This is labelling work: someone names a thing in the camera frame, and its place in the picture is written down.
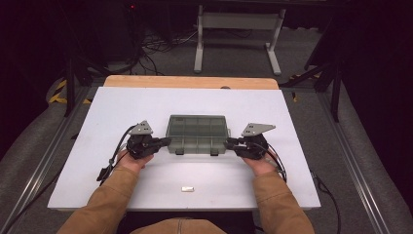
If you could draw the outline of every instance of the brown sleeve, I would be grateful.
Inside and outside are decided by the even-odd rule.
[[[58,233],[115,233],[136,184],[136,174],[117,167],[94,191],[87,206],[73,213]]]
[[[253,187],[266,233],[315,233],[313,225],[276,172],[256,177]]]

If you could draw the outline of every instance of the gray plastic container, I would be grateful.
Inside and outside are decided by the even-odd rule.
[[[167,137],[169,153],[218,156],[226,150],[227,122],[219,115],[170,115]]]

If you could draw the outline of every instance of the person's left hand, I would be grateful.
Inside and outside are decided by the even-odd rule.
[[[145,165],[154,158],[154,155],[149,155],[141,159],[134,159],[128,150],[124,149],[118,153],[117,160],[118,166],[125,167],[131,171],[139,174],[141,169],[145,168]]]

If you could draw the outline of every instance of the gray carpet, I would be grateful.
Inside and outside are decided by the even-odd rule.
[[[274,77],[263,49],[263,44],[269,36],[269,32],[263,31],[253,31],[245,39],[224,31],[206,33],[203,72],[199,75]],[[282,76],[275,77],[279,83],[285,82],[293,74],[303,73],[303,66],[319,37],[315,30],[282,30],[276,47],[276,55],[282,69]],[[156,53],[150,57],[155,61],[158,71],[166,75],[196,76],[193,73],[195,48],[196,43],[188,41],[167,53]],[[143,59],[142,63],[153,68],[150,61]],[[144,74],[145,71],[142,67],[136,66],[132,73]],[[324,181],[338,202],[342,217],[341,233],[375,233],[343,160],[341,146],[328,123],[328,116],[322,111],[318,95],[312,89],[308,89],[311,84],[312,82],[308,81],[301,85],[302,88],[295,89],[297,101],[292,99],[290,90],[284,91],[285,101],[309,167]],[[51,87],[51,92],[55,88],[56,84]],[[90,98],[95,90],[96,87],[91,88]],[[371,187],[390,232],[413,233],[410,212],[371,146],[345,90],[341,93],[340,125],[357,156],[357,162]],[[79,133],[88,109],[88,104],[82,104],[80,107],[68,133],[63,137],[43,185],[51,180],[63,165],[74,143],[74,139],[71,138]],[[21,134],[1,161],[0,225],[6,221],[19,194],[43,157],[62,120],[64,111],[64,104],[51,103],[49,108]],[[53,188],[52,185],[29,209],[16,228],[16,233],[56,233],[70,216],[70,213],[51,211],[46,208]],[[317,233],[336,233],[337,215],[333,203],[327,195],[320,192],[319,198],[321,208],[306,213]]]

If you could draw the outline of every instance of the metal frame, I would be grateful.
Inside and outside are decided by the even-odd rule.
[[[284,15],[285,10],[280,10],[278,14],[204,13],[204,7],[200,5],[198,11],[198,45],[195,54],[194,72],[201,73],[203,69],[204,28],[237,28],[272,30],[271,42],[266,43],[265,48],[274,74],[277,76],[282,75],[274,49],[282,29]]]
[[[76,105],[74,105],[70,114],[63,118],[60,125],[57,128],[57,131],[52,139],[52,142],[49,144],[45,154],[43,155],[40,163],[38,164],[36,170],[34,171],[31,178],[28,180],[23,192],[21,193],[18,201],[15,204],[12,212],[10,213],[9,217],[7,218],[6,222],[4,223],[0,233],[5,232],[5,228],[9,225],[11,220],[15,218],[18,213],[34,198],[37,191],[39,190],[42,182],[49,171],[49,168],[56,157],[56,152],[59,148],[59,145],[67,132],[70,124],[72,123],[73,119],[75,118],[77,111],[79,110],[80,106],[82,105],[82,101],[86,98],[88,91],[90,88],[81,87],[79,90],[79,94],[76,98]],[[22,217],[15,223],[15,225],[10,229],[9,233],[14,233],[16,231],[16,227],[19,226]]]
[[[374,196],[371,193],[370,186],[367,184],[367,181],[365,180],[364,175],[362,174],[361,169],[358,166],[356,156],[353,153],[349,143],[347,142],[340,124],[336,123],[329,113],[329,101],[326,94],[318,93],[318,98],[332,130],[336,135],[337,140],[340,142],[344,153],[344,161],[350,172],[352,180],[355,183],[358,195],[365,207],[365,210],[368,214],[368,217],[370,218],[370,222],[375,232],[381,234],[390,233],[390,230],[380,212],[380,209],[377,206]]]

